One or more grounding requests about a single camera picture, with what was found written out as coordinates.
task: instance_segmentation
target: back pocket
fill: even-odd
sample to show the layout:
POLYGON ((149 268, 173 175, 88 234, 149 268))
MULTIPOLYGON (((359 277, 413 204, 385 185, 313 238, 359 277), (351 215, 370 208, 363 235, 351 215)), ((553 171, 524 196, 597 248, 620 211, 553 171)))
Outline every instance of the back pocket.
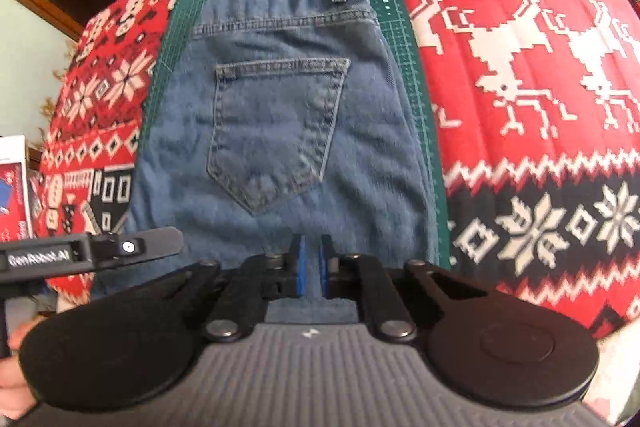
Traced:
POLYGON ((347 58, 222 64, 207 172, 251 213, 324 177, 347 58))

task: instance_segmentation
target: metal rivet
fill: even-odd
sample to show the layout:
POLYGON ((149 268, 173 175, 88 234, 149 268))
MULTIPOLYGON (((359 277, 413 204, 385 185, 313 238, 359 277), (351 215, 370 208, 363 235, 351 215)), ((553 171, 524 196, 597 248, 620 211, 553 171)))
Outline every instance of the metal rivet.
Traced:
POLYGON ((207 324, 207 333, 216 339, 226 339, 238 333, 238 325, 227 319, 211 321, 207 324))
POLYGON ((268 253, 267 268, 271 270, 281 270, 284 268, 284 256, 279 253, 268 253))
POLYGON ((380 331, 388 337, 401 339, 413 333, 414 327, 405 321, 385 321, 380 326, 380 331))

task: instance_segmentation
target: black round pad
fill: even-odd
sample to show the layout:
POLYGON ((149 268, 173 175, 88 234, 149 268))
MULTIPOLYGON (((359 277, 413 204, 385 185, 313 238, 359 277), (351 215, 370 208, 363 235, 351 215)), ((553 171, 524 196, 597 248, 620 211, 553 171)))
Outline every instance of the black round pad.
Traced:
POLYGON ((105 299, 40 323, 20 346, 20 366, 43 402, 100 412, 164 391, 193 355, 193 335, 168 302, 105 299))
POLYGON ((504 409, 579 399, 598 365, 597 346, 580 324, 511 298, 451 301, 426 355, 453 390, 504 409))

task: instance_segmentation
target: wall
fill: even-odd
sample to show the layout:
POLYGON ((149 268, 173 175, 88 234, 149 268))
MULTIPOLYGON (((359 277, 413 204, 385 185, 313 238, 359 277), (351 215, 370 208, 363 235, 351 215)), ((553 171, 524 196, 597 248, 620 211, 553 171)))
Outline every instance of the wall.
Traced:
POLYGON ((24 134, 40 141, 39 114, 60 83, 53 71, 68 66, 69 38, 15 0, 0 0, 0 136, 24 134))

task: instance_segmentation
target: snowflake pattern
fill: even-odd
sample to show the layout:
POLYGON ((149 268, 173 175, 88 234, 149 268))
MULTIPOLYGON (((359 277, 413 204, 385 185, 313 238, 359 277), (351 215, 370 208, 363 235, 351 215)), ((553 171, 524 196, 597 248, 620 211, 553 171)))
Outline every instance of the snowflake pattern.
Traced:
POLYGON ((453 246, 460 248, 474 263, 480 264, 499 240, 497 233, 482 224, 476 217, 453 242, 453 246))
POLYGON ((622 184, 618 194, 613 194, 607 185, 602 186, 604 195, 602 201, 593 203, 596 210, 602 214, 607 220, 598 232, 596 239, 598 241, 607 242, 607 253, 611 254, 616 247, 620 238, 628 247, 634 245, 634 232, 640 230, 640 223, 631 216, 638 203, 638 196, 629 195, 629 188, 626 182, 622 184))
POLYGON ((140 73, 145 70, 153 59, 153 56, 147 55, 146 50, 144 50, 131 64, 123 60, 120 67, 111 73, 115 83, 104 97, 109 102, 109 108, 113 107, 113 104, 122 95, 129 102, 133 100, 134 93, 145 86, 145 81, 140 76, 140 73))
POLYGON ((94 93, 95 87, 98 85, 97 76, 89 81, 88 84, 84 85, 83 82, 78 86, 78 90, 73 93, 74 101, 71 104, 71 107, 68 110, 67 118, 69 119, 69 123, 72 123, 78 115, 80 118, 84 118, 86 116, 87 110, 94 107, 94 103, 91 100, 91 95, 94 93))
POLYGON ((556 253, 566 250, 569 242, 556 232, 564 208, 553 208, 548 193, 531 209, 520 198, 511 198, 510 216, 498 216, 495 222, 511 234, 507 245, 498 252, 498 259, 515 259, 515 273, 520 276, 533 261, 538 259, 549 268, 556 267, 556 253))

